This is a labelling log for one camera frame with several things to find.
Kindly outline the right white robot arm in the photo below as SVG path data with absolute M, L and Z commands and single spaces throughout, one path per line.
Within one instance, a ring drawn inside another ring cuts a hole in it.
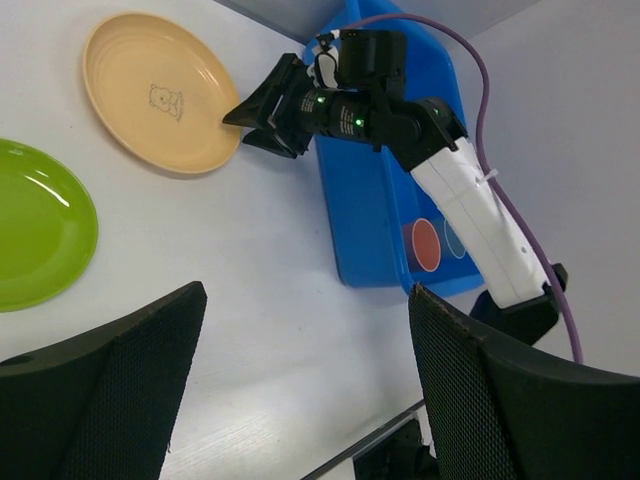
M 318 39 L 322 52 L 340 46 L 334 80 L 317 65 L 284 54 L 259 87 L 223 118 L 247 129 L 245 143 L 276 155 L 303 154 L 315 135 L 387 148 L 433 200 L 466 247 L 486 291 L 472 315 L 523 343 L 536 343 L 558 320 L 553 287 L 561 266 L 545 269 L 491 187 L 468 133 L 451 107 L 404 97 L 406 36 L 388 30 L 335 30 Z

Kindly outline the blue plastic cup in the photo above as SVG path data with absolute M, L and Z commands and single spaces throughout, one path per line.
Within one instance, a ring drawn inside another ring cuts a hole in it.
M 446 219 L 443 220 L 443 235 L 448 255 L 458 260 L 464 258 L 467 253 L 466 248 Z

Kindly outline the pink plastic cup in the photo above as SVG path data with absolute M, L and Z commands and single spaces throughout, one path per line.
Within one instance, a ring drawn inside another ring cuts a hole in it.
M 441 262 L 441 245 L 434 225 L 427 219 L 417 219 L 410 230 L 410 252 L 413 263 L 425 272 L 436 271 Z

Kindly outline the beige plastic plate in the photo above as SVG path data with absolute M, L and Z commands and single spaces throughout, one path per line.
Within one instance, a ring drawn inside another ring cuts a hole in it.
M 240 144 L 240 128 L 222 121 L 240 103 L 227 69 L 167 19 L 125 12 L 103 20 L 86 41 L 82 73 L 106 130 L 154 167 L 208 173 Z

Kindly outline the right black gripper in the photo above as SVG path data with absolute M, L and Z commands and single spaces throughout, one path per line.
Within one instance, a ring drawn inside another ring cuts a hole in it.
M 347 89 L 316 87 L 307 66 L 294 53 L 283 54 L 262 83 L 222 122 L 254 129 L 242 143 L 277 156 L 302 156 L 312 136 L 390 144 L 389 74 L 340 68 Z M 265 131 L 272 115 L 272 132 Z

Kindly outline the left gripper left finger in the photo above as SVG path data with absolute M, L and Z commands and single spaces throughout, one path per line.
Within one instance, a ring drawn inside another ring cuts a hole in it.
M 204 321 L 191 282 L 1 363 L 4 479 L 156 479 Z

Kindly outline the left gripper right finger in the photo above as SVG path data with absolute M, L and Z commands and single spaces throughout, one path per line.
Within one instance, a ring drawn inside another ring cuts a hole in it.
M 638 478 L 638 377 L 545 353 L 421 285 L 408 309 L 440 478 Z

